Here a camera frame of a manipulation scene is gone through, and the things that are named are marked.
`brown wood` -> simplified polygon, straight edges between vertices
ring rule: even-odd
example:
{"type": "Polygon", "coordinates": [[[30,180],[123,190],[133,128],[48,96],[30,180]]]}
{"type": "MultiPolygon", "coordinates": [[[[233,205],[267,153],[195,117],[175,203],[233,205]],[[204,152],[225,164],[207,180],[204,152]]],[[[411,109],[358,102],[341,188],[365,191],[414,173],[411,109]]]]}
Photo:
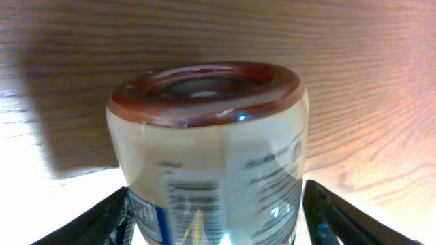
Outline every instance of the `brown wood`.
{"type": "MultiPolygon", "coordinates": [[[[309,88],[305,177],[431,244],[435,13],[432,0],[3,0],[2,163],[44,178],[114,167],[104,115],[121,81],[200,62],[276,63],[309,88]]],[[[302,244],[306,232],[300,222],[302,244]]]]}

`wooden surface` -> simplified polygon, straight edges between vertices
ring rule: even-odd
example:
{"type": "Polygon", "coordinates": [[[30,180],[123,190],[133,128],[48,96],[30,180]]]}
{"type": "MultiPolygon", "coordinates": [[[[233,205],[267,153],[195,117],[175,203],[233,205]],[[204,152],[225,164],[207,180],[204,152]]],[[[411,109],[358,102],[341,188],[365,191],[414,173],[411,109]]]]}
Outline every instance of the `wooden surface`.
{"type": "Polygon", "coordinates": [[[305,177],[434,244],[435,13],[433,0],[2,0],[2,186],[26,195],[38,189],[24,184],[116,166],[105,104],[124,80],[263,61],[309,87],[305,177]]]}

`blue stripe on label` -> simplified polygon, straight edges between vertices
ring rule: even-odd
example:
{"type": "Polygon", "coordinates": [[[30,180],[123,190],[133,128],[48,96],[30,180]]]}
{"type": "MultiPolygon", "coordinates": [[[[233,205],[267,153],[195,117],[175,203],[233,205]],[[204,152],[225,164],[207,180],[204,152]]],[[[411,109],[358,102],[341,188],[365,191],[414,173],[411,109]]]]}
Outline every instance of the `blue stripe on label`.
{"type": "Polygon", "coordinates": [[[136,224],[143,236],[162,245],[172,245],[170,231],[166,225],[166,210],[143,200],[130,189],[129,200],[136,224]]]}

